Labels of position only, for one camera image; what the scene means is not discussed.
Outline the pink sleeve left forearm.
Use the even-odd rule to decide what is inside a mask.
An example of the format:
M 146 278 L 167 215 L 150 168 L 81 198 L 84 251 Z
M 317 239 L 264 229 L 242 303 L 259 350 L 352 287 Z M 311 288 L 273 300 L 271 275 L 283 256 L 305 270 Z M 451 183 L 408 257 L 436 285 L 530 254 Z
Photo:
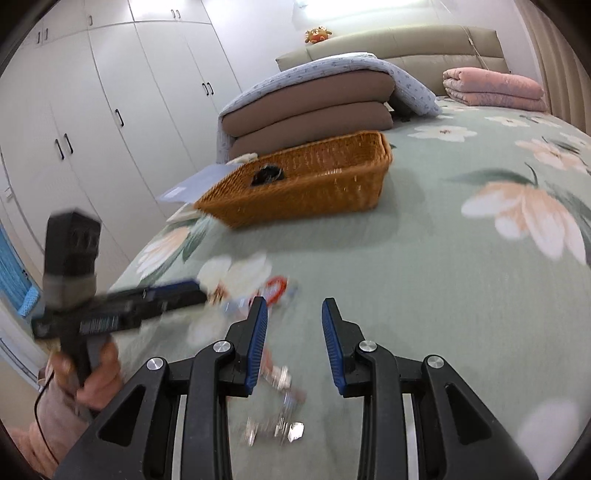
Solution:
M 37 404 L 37 419 L 27 429 L 9 428 L 8 434 L 28 464 L 39 474 L 52 478 L 59 463 L 80 438 L 89 423 L 84 407 L 52 380 Z

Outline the person's left hand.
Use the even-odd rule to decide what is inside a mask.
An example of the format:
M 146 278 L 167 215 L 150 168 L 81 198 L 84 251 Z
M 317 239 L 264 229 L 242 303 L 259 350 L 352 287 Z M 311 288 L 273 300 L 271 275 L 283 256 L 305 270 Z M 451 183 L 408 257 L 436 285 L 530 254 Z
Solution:
M 66 354 L 54 352 L 49 358 L 57 385 L 78 404 L 94 411 L 107 406 L 123 386 L 118 349 L 112 340 L 103 345 L 99 358 L 98 366 L 80 387 L 74 387 L 76 370 Z

